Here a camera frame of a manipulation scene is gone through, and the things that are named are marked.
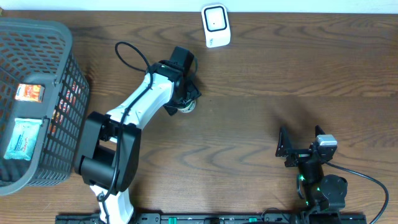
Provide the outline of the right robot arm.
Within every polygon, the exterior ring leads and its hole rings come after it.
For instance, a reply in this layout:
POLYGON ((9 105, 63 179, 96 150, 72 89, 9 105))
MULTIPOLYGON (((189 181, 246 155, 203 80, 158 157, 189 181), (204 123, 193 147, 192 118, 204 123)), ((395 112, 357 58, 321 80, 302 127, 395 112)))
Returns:
POLYGON ((325 175, 322 165, 332 160, 338 146, 331 134, 315 126, 315 140, 306 149, 296 149, 284 127, 279 129, 275 155, 284 157, 286 167, 297 167, 296 188, 307 207, 292 214, 289 223, 341 223, 339 212, 345 208, 347 180, 338 175, 325 175))

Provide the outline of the orange tissue pack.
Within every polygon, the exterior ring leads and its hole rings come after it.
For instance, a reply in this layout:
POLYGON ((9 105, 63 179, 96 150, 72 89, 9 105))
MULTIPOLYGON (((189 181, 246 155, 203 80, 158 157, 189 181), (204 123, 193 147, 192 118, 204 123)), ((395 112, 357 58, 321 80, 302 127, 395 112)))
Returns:
POLYGON ((41 103, 44 97, 44 91, 45 87, 42 85, 20 83, 14 98, 17 101, 41 103))

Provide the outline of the red snack package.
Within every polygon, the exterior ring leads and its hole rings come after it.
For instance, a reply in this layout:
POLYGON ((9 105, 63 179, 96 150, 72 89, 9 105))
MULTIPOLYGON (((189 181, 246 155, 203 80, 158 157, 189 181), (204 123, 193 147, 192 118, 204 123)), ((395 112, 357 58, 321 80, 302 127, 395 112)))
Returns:
POLYGON ((76 125, 81 121, 82 97, 81 86, 78 82, 70 79, 70 82, 63 87, 61 96, 58 98, 57 107, 53 111, 52 124, 49 127, 50 133, 54 136, 58 130, 67 129, 74 133, 76 125))

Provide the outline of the teal wet wipes pack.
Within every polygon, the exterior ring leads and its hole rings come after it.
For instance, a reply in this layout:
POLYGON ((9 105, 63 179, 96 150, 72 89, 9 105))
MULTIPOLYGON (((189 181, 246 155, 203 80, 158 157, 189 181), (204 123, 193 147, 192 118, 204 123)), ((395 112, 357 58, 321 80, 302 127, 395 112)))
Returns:
POLYGON ((42 126, 41 119, 16 118, 4 159, 30 161, 42 126))

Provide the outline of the green lid white jar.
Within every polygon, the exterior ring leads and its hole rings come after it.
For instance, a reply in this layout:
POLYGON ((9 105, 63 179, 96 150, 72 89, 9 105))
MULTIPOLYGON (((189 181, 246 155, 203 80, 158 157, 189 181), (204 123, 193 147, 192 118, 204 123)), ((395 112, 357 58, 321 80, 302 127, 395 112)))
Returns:
POLYGON ((184 108, 179 108, 179 112, 181 113, 191 113, 196 107, 196 100, 190 101, 184 108))

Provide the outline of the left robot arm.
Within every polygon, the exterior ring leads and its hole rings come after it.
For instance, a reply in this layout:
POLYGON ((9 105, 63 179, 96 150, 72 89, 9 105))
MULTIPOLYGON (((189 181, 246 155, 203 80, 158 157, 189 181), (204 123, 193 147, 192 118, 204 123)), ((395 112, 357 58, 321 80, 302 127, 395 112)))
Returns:
POLYGON ((101 223, 129 223, 134 207, 129 186, 135 178, 142 131, 153 115, 189 113, 201 93, 192 76, 197 62, 162 60, 146 70, 143 82, 123 103, 85 120, 74 170, 90 186, 99 203, 101 223))

